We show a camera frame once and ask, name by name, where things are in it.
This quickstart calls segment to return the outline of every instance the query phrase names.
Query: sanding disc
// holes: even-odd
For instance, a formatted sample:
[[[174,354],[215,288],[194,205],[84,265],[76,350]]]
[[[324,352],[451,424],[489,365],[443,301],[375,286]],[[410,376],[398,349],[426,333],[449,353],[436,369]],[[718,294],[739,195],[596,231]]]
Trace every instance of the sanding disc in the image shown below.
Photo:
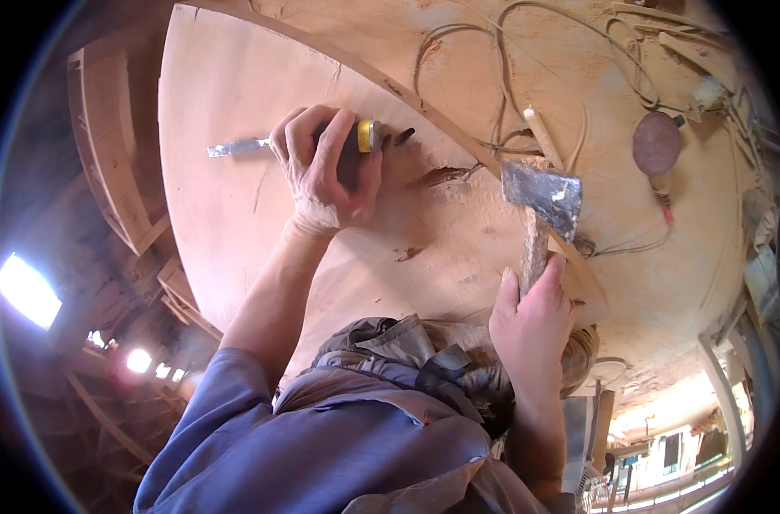
[[[632,159],[639,170],[651,177],[667,173],[680,151],[679,125],[664,113],[649,113],[632,135]]]

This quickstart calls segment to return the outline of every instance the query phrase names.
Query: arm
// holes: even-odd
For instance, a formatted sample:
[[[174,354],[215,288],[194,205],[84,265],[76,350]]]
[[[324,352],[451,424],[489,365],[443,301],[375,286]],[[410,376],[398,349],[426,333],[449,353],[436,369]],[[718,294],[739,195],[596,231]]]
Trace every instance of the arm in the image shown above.
[[[575,306],[560,286],[566,260],[552,254],[530,292],[518,299],[518,277],[507,269],[490,318],[490,336],[516,393],[504,447],[509,467],[539,499],[561,492],[567,456],[561,411],[561,355]]]
[[[313,142],[313,131],[329,123]],[[333,236],[368,220],[381,183],[381,152],[360,161],[358,188],[348,191],[336,165],[354,123],[353,113],[315,105],[296,109],[270,135],[272,149],[290,184],[295,212],[221,340],[221,348],[247,350],[276,390],[304,322],[313,276]]]

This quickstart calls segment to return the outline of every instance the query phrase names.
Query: shirt sleeve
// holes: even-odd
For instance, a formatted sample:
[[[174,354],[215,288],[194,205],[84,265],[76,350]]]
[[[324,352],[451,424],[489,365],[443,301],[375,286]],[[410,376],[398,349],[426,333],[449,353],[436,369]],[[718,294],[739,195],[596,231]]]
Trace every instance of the shirt sleeve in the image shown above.
[[[222,348],[213,355],[179,424],[145,473],[134,511],[151,508],[201,472],[209,463],[191,457],[214,433],[222,432],[213,451],[230,447],[242,433],[231,420],[242,414],[247,428],[272,418],[264,370],[250,352]]]

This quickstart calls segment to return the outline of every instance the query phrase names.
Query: wooden handle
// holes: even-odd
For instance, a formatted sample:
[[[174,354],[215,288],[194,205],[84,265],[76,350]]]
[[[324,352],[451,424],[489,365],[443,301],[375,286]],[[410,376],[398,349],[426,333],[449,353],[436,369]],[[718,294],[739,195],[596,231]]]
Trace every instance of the wooden handle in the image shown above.
[[[547,239],[547,222],[528,208],[527,221],[524,224],[524,252],[521,254],[521,279],[518,286],[522,298],[544,273],[547,265]]]

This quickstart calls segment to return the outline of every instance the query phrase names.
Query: person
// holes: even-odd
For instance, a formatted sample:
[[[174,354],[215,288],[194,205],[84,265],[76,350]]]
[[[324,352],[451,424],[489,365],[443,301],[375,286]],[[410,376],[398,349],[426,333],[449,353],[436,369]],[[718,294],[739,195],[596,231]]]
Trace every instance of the person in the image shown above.
[[[321,123],[329,124],[317,146],[313,131]],[[347,110],[315,105],[296,109],[273,130],[272,149],[295,212],[149,466],[135,512],[569,508],[571,495],[560,494],[566,450],[559,391],[575,305],[560,287],[560,254],[549,257],[521,301],[518,277],[505,270],[489,320],[489,336],[515,393],[504,461],[491,454],[477,413],[459,412],[466,411],[466,398],[440,400],[420,391],[415,364],[370,353],[400,341],[383,339],[399,326],[414,332],[417,317],[412,324],[384,318],[344,331],[349,350],[339,351],[344,357],[334,362],[356,359],[362,368],[318,365],[295,379],[274,408],[319,262],[336,233],[364,224],[375,210],[381,151],[362,158],[354,191],[336,179],[353,123]],[[389,328],[378,326],[383,323]],[[367,351],[360,350],[364,341],[373,344],[371,358],[358,360]],[[415,354],[419,347],[411,348]]]

